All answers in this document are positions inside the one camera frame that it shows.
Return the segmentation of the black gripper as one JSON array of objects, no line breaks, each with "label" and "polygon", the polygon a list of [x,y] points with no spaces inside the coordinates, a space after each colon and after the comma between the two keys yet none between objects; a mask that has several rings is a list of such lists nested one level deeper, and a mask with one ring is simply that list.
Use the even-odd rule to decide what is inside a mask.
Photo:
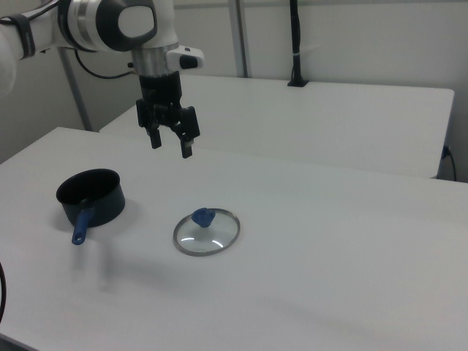
[{"label": "black gripper", "polygon": [[145,128],[152,148],[162,146],[159,127],[169,127],[180,140],[184,159],[192,155],[193,138],[200,136],[195,109],[181,106],[179,72],[160,77],[140,76],[142,98],[136,101],[140,127]]}]

